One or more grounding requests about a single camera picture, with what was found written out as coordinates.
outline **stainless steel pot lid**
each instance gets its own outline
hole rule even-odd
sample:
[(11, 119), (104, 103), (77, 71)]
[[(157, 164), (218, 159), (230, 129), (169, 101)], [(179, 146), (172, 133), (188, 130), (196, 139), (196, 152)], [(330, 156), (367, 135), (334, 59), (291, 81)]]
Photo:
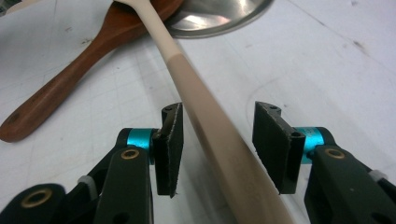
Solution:
[(223, 34), (258, 18), (273, 0), (184, 0), (166, 26), (174, 37)]

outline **clamp jaw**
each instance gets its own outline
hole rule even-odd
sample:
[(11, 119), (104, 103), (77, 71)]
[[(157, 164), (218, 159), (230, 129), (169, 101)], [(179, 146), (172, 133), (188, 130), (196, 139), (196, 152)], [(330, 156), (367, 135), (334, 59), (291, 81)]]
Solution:
[(176, 194), (183, 148), (182, 104), (162, 110), (159, 129), (123, 129), (116, 145), (69, 192), (36, 185), (17, 195), (0, 223), (153, 223), (149, 165), (155, 164), (159, 195)]
[(304, 202), (313, 224), (396, 223), (396, 188), (335, 144), (325, 128), (292, 128), (275, 105), (256, 102), (253, 145), (280, 194), (295, 193), (312, 162)]

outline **dark wooden spatula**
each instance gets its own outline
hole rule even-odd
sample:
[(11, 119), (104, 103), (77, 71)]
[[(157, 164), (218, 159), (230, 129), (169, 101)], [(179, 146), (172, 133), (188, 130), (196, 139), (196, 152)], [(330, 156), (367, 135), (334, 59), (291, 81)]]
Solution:
[[(152, 0), (162, 20), (169, 18), (183, 0)], [(114, 2), (97, 37), (59, 75), (18, 107), (1, 125), (0, 139), (16, 142), (32, 133), (64, 101), (85, 73), (116, 47), (147, 32), (133, 9)]]

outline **teal clamp part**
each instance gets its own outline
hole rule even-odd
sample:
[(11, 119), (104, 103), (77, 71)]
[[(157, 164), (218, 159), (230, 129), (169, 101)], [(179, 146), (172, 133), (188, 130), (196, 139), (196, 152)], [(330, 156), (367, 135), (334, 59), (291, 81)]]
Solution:
[(317, 146), (324, 145), (324, 139), (318, 128), (315, 127), (298, 127), (294, 128), (305, 135), (304, 154), (301, 164), (311, 164), (312, 161), (306, 155)]
[(148, 152), (150, 165), (154, 164), (154, 158), (151, 156), (151, 136), (152, 129), (132, 129), (128, 134), (126, 141), (127, 146), (141, 147)]

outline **white table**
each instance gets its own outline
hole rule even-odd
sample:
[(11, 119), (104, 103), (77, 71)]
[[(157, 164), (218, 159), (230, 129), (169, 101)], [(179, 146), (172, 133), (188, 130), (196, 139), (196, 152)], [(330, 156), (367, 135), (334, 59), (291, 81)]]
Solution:
[[(89, 45), (110, 4), (43, 0), (0, 18), (1, 122)], [(263, 101), (291, 126), (328, 128), (395, 184), (395, 9), (391, 0), (276, 0), (237, 31), (177, 42), (252, 150), (254, 102)], [(122, 128), (160, 128), (161, 108), (179, 101), (148, 35), (114, 50), (32, 135), (0, 142), (0, 209), (39, 183), (70, 190)], [(296, 223), (308, 222), (309, 170), (302, 167), (297, 194), (282, 196)], [(178, 183), (172, 200), (153, 191), (155, 223), (235, 222), (187, 116)]]

